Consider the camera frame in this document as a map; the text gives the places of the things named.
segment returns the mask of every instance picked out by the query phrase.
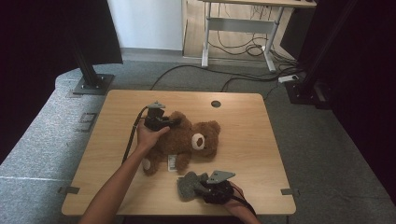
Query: gray carpet floor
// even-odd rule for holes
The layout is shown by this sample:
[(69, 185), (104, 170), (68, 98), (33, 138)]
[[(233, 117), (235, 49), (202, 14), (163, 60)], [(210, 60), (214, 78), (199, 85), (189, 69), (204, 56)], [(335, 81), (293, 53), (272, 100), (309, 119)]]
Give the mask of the gray carpet floor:
[[(180, 64), (125, 61), (98, 65), (95, 70), (115, 75), (110, 89), (148, 90), (162, 73)], [(210, 69), (263, 73), (260, 67), (211, 65)], [(220, 91), (230, 77), (179, 68), (154, 90)], [(70, 95), (80, 78), (79, 69), (57, 78), (56, 90), (0, 166), (0, 223), (78, 220), (62, 215), (64, 195), (58, 189), (71, 184), (90, 137), (91, 132), (81, 131), (87, 129), (86, 123), (79, 122), (81, 116), (99, 113), (106, 98)], [(231, 83), (228, 91), (266, 97), (275, 85), (240, 80)], [(294, 198), (297, 212), (290, 216), (290, 223), (396, 223), (396, 207), (332, 111), (292, 105), (281, 84), (271, 91), (265, 105), (290, 186), (300, 192)], [(260, 216), (260, 220), (286, 222), (277, 216)]]

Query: power strip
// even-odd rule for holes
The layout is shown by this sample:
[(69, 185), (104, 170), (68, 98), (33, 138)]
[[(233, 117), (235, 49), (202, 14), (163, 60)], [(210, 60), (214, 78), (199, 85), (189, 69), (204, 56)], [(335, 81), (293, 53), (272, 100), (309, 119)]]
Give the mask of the power strip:
[(287, 81), (295, 81), (295, 80), (298, 80), (298, 79), (299, 78), (296, 75), (291, 75), (291, 76), (286, 76), (286, 77), (280, 77), (278, 79), (278, 81), (280, 83), (284, 83), (284, 82), (287, 82)]

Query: white wall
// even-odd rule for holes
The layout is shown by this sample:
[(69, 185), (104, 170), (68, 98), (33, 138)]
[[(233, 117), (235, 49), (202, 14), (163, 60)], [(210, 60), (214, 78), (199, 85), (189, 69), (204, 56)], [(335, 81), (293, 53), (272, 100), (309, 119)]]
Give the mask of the white wall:
[(181, 0), (107, 0), (121, 48), (182, 50)]

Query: brown teddy bear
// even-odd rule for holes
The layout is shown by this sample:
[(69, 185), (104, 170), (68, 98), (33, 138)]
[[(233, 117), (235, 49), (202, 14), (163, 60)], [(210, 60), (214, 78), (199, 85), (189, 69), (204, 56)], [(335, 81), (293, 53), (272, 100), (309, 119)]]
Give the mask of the brown teddy bear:
[(143, 170), (146, 175), (154, 175), (159, 163), (168, 155), (177, 155), (175, 166), (178, 171), (187, 168), (191, 155), (213, 158), (219, 144), (219, 124), (211, 120), (191, 124), (186, 116), (178, 111), (172, 113), (169, 119), (180, 119), (180, 124), (163, 134), (157, 144), (143, 159)]

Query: wooden table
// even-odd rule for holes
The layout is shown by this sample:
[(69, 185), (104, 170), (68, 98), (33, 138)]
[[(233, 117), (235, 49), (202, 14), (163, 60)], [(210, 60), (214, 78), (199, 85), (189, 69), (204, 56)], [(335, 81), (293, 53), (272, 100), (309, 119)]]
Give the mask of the wooden table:
[[(205, 42), (204, 42), (204, 49), (202, 51), (202, 67), (208, 66), (209, 30), (230, 31), (230, 32), (255, 33), (255, 34), (268, 34), (268, 41), (266, 41), (265, 46), (262, 46), (262, 52), (270, 72), (276, 71), (274, 62), (270, 54), (270, 49), (274, 42), (277, 27), (279, 26), (280, 18), (282, 17), (284, 7), (315, 7), (317, 5), (315, 1), (307, 2), (306, 0), (300, 0), (300, 1), (297, 0), (199, 0), (199, 1), (203, 1), (207, 4), (207, 10), (205, 15), (205, 19), (206, 19)], [(210, 15), (212, 3), (279, 7), (279, 11), (277, 12), (277, 16), (274, 21), (214, 18), (211, 17)]]
[[(157, 100), (166, 105), (165, 115), (178, 110), (192, 123), (216, 120), (221, 126), (218, 154), (212, 161), (193, 158), (181, 174), (168, 172), (166, 162), (154, 176), (145, 176), (140, 167), (119, 215), (228, 216), (222, 206), (207, 204), (202, 198), (184, 202), (177, 194), (180, 176), (188, 171), (211, 175), (214, 170), (236, 173), (230, 180), (244, 190), (258, 215), (295, 212), (292, 196), (281, 193), (290, 186), (259, 94), (110, 91), (72, 182), (79, 192), (67, 194), (64, 201), (65, 215), (83, 214), (95, 193), (120, 166), (137, 114)], [(221, 106), (212, 106), (213, 101)]]

